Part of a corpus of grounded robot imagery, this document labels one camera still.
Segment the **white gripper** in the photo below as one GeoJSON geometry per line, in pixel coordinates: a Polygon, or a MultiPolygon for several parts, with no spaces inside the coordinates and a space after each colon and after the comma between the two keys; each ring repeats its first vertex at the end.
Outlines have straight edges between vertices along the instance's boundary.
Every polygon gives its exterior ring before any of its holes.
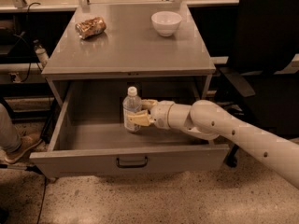
{"type": "Polygon", "coordinates": [[[174,104],[173,101],[161,101],[158,102],[154,99],[143,99],[142,111],[129,114],[127,118],[136,125],[150,126],[154,125],[159,129],[169,130],[168,113],[174,104]]]}

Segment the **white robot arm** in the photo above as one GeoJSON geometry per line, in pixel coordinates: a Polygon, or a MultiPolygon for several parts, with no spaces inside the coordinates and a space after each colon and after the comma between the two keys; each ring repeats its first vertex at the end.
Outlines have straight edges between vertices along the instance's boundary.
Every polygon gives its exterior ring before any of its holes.
{"type": "Polygon", "coordinates": [[[176,129],[206,140],[223,136],[299,188],[299,145],[248,124],[222,107],[199,100],[192,105],[144,100],[142,110],[126,118],[140,126],[176,129]]]}

